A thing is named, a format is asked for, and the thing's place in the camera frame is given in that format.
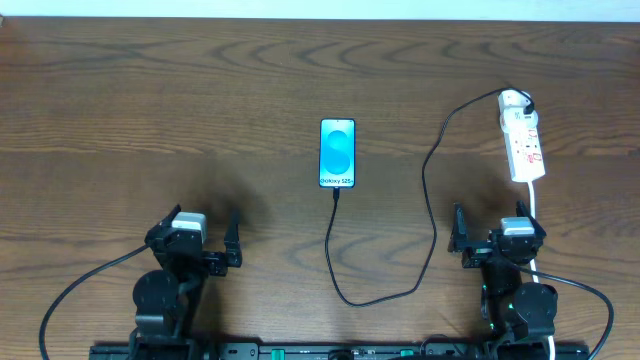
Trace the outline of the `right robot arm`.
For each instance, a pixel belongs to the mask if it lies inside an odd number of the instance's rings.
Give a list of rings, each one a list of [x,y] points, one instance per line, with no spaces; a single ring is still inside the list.
[[[550,285],[524,282],[520,271],[535,259],[545,237],[544,229],[519,201],[514,217],[503,218],[485,240],[473,240],[462,206],[454,205],[448,251],[461,255],[464,268],[481,270],[481,313],[493,332],[484,344],[490,359],[505,358],[512,346],[520,353],[526,346],[542,346],[555,333],[557,291]]]

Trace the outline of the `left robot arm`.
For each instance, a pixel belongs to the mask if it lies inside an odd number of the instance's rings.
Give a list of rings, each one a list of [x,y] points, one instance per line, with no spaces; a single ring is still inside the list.
[[[242,265],[239,213],[234,211],[223,242],[223,252],[204,249],[207,220],[201,213],[175,206],[146,234],[160,268],[135,284],[135,331],[129,339],[132,360],[216,359],[216,346],[191,334],[204,285],[211,276],[224,277]]]

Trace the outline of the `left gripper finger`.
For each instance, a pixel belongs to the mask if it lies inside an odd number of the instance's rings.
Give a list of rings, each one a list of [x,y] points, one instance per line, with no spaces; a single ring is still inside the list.
[[[176,216],[181,212],[181,206],[175,205],[169,214],[158,223],[158,227],[161,231],[169,231],[172,228],[172,222]]]
[[[228,267],[240,268],[243,262],[239,240],[239,212],[234,211],[224,236],[225,256]]]

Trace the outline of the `blue Galaxy smartphone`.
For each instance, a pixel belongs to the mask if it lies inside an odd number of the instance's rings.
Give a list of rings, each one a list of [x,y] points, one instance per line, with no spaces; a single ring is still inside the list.
[[[326,118],[320,122],[318,184],[323,188],[352,188],[356,183],[356,122]]]

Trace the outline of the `white power strip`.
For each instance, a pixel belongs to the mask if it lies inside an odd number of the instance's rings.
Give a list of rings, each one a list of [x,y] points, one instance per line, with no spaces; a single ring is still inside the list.
[[[498,104],[500,116],[505,107],[524,107],[526,114],[535,111],[528,93],[516,90],[502,91],[498,96]],[[537,127],[503,134],[511,179],[516,183],[529,183],[544,176],[545,166]]]

